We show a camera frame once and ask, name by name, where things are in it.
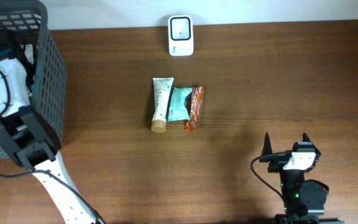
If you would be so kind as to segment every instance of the item in basket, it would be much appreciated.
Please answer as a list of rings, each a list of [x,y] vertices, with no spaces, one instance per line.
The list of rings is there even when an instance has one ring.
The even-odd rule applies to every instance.
[[[200,121],[201,110],[203,109],[204,87],[194,87],[191,92],[190,118],[185,126],[185,130],[196,131]]]
[[[155,112],[152,131],[164,133],[167,129],[167,108],[171,94],[173,78],[153,78]]]
[[[189,119],[186,109],[187,100],[192,88],[173,88],[171,105],[169,106],[168,121],[181,121]]]

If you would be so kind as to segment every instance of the plastic crate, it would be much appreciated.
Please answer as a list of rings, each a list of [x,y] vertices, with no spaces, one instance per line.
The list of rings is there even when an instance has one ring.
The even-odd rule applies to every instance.
[[[14,30],[34,48],[36,73],[30,103],[62,143],[67,73],[47,22],[47,9],[39,1],[0,1],[0,29]],[[8,156],[0,147],[1,158]]]

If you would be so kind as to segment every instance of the wood grain surface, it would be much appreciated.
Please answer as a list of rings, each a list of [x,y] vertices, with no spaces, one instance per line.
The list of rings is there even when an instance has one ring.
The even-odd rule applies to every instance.
[[[325,218],[358,223],[358,21],[196,26],[171,57],[167,28],[52,32],[68,69],[63,158],[108,223],[273,218],[280,198],[250,171],[307,132],[322,152],[307,179],[331,188]],[[150,130],[153,77],[204,86],[196,133]],[[267,164],[255,169],[279,188]],[[5,173],[23,171],[0,160]],[[0,223],[63,223],[33,177],[0,179]]]

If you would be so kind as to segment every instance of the red packet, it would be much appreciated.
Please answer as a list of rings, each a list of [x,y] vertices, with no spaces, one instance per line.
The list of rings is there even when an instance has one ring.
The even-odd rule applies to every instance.
[[[201,116],[201,109],[203,108],[203,95],[204,95],[204,87],[194,87],[191,92],[191,108],[189,120],[185,126],[185,130],[196,131],[198,121]]]

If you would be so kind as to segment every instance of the white wall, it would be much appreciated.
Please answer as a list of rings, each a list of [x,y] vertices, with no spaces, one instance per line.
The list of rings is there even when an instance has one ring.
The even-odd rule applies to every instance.
[[[49,29],[166,26],[189,14],[195,25],[358,19],[358,0],[41,0]]]

